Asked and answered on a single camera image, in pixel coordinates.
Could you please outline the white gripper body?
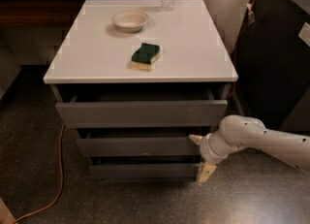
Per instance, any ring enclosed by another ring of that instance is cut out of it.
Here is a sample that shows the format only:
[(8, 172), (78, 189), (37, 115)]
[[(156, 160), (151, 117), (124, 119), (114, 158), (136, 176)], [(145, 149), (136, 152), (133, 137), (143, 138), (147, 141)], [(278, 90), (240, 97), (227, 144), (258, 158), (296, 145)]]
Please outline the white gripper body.
[(227, 156), (226, 155), (219, 155), (213, 150), (213, 148), (211, 147), (211, 144), (210, 144), (210, 137), (211, 137), (211, 135), (208, 134), (208, 135), (201, 138), (201, 142), (200, 142), (201, 158), (207, 163), (219, 164), (224, 159), (226, 159)]

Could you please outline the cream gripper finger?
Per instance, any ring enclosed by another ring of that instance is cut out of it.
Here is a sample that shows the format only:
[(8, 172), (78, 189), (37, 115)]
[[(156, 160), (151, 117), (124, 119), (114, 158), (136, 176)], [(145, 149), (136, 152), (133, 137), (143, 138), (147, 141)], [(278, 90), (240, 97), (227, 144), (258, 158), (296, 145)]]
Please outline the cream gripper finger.
[(216, 168), (217, 166), (213, 163), (201, 162), (197, 175), (197, 181), (199, 183), (207, 182), (212, 176), (212, 174), (215, 172)]
[(192, 140), (195, 144), (200, 144), (202, 142), (202, 136), (190, 135), (189, 139)]

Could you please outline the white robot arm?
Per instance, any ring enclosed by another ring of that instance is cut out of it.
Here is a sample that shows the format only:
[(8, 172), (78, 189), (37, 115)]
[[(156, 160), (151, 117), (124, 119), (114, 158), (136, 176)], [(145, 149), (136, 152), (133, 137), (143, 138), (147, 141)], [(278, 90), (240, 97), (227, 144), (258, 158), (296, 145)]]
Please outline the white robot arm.
[(200, 149), (197, 181), (205, 183), (217, 164), (245, 148), (263, 151), (305, 173), (310, 172), (310, 137), (267, 129), (253, 117), (228, 115), (206, 136), (190, 135)]

